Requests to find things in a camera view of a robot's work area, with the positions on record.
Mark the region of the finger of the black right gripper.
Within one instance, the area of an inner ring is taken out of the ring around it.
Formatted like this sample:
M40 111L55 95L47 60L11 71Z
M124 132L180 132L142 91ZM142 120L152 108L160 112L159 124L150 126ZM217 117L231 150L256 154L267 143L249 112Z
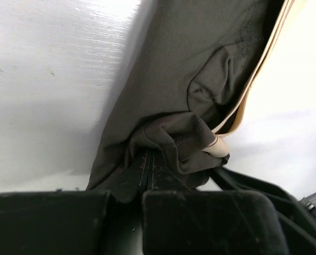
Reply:
M256 191L277 211L290 254L316 254L316 204L297 200L274 184L233 172L225 167L210 170L210 178L224 191Z

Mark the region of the dark grey underwear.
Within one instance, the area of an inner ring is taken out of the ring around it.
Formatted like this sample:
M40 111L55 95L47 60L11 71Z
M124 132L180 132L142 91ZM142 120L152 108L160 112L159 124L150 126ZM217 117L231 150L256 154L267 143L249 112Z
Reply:
M141 150L157 150L184 185L226 163L223 138L304 1L158 1L107 119L88 189L115 181Z

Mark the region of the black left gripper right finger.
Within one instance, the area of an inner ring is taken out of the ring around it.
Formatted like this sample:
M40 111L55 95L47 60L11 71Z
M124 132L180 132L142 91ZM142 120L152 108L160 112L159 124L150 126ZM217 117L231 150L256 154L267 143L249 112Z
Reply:
M256 191L190 191L150 152L142 198L145 254L287 254L271 201Z

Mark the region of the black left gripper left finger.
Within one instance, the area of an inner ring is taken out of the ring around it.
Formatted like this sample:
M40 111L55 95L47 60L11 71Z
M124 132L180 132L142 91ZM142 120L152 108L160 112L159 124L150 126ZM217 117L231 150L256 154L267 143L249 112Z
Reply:
M0 254L142 254L148 157L105 190L0 193Z

